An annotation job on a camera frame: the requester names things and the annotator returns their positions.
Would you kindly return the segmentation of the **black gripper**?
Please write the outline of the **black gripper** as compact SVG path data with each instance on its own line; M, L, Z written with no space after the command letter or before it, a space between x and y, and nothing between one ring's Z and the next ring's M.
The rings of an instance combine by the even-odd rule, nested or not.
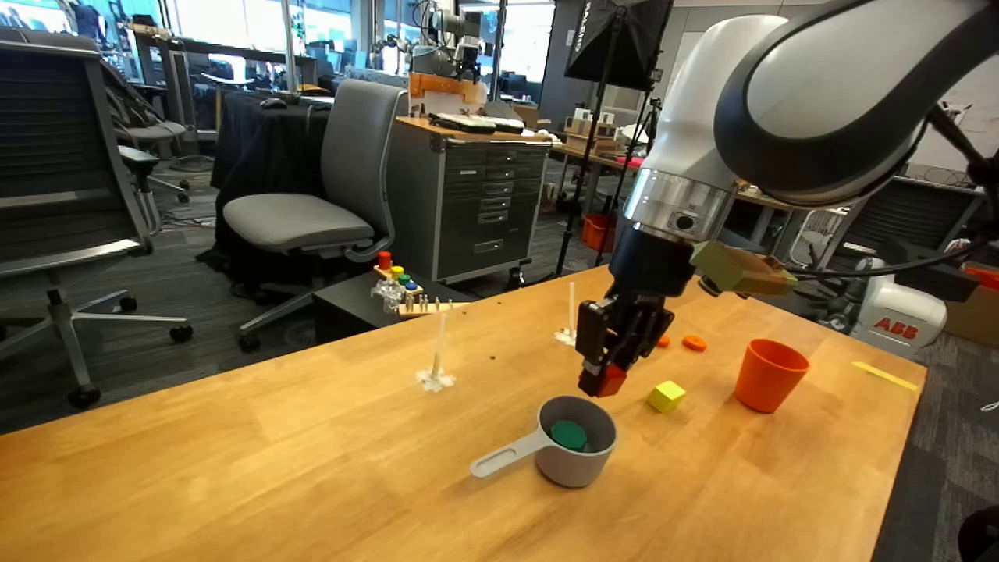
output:
M578 377L582 391L603 389L605 363L628 371L658 345L670 324L666 300L682 296L693 277L690 252L693 246L685 242L666 242L637 227L619 242L609 264L609 339L605 308L595 300L578 305L574 351L585 356L585 371Z

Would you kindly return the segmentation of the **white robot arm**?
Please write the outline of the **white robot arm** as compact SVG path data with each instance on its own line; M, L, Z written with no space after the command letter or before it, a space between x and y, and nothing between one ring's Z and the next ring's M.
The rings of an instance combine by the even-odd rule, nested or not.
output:
M670 324L739 181L786 206L886 184L952 86L999 53L999 0L825 0L713 26L666 92L601 300L578 305L578 389L613 396Z

